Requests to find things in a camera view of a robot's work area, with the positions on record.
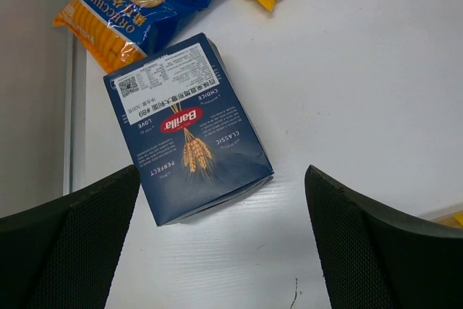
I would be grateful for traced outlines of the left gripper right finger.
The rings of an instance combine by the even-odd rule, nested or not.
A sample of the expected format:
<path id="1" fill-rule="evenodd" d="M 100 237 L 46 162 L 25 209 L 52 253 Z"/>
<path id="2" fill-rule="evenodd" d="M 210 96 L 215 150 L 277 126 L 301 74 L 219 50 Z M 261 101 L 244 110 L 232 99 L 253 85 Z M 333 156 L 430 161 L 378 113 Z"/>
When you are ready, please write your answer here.
<path id="1" fill-rule="evenodd" d="M 461 308 L 462 230 L 398 211 L 315 166 L 305 195 L 332 308 Z"/>

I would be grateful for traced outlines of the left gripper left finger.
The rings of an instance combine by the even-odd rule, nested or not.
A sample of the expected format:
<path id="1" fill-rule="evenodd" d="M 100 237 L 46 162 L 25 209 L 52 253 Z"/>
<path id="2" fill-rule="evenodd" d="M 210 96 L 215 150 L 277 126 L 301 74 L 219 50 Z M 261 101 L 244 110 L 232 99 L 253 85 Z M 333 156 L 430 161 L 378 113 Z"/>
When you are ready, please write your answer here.
<path id="1" fill-rule="evenodd" d="M 1 307 L 104 308 L 139 189 L 130 165 L 1 218 Z"/>

